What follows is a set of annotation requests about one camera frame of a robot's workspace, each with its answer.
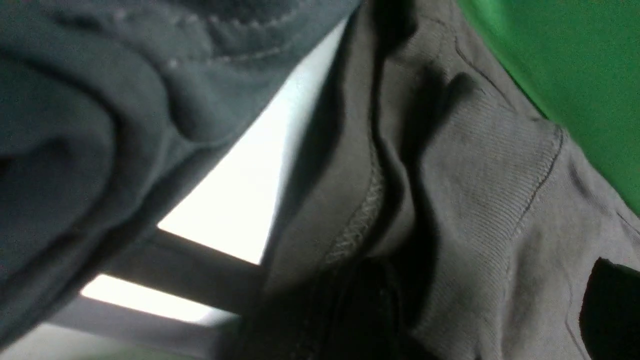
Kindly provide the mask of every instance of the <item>green surface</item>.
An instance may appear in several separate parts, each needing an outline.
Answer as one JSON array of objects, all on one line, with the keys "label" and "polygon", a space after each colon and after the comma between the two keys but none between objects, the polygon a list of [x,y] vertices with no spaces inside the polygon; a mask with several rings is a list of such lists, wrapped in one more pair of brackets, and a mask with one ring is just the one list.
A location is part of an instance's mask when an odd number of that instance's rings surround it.
[{"label": "green surface", "polygon": [[640,0],[459,0],[545,116],[640,214]]}]

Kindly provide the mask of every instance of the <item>ribbed fabric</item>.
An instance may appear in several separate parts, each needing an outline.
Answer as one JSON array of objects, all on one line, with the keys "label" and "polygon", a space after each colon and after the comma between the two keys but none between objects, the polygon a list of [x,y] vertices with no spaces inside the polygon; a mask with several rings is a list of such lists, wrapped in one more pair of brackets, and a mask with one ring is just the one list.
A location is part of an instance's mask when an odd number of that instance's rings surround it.
[{"label": "ribbed fabric", "polygon": [[[640,221],[455,1],[366,1],[332,79],[316,123],[339,141],[280,218],[238,358],[591,359],[589,277],[599,258],[640,268]],[[379,215],[323,267],[367,204],[373,153]]]}]

